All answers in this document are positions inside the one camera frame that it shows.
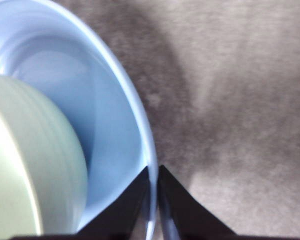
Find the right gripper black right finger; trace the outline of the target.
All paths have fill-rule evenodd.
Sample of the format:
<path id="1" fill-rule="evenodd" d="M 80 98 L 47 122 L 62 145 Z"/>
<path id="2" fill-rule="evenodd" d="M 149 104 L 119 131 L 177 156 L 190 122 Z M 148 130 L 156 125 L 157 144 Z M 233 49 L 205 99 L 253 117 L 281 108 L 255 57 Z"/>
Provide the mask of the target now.
<path id="1" fill-rule="evenodd" d="M 164 165 L 160 165 L 158 169 L 157 193 L 164 237 L 236 235 L 198 203 Z"/>

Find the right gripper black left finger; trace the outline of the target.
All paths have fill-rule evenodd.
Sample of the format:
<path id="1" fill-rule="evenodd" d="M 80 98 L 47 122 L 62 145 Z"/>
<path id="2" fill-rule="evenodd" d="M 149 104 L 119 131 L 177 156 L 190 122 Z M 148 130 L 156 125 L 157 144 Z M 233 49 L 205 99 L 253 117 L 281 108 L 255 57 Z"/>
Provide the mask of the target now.
<path id="1" fill-rule="evenodd" d="M 122 194 L 77 233 L 78 237 L 130 237 L 139 217 L 149 217 L 149 170 L 145 167 Z"/>

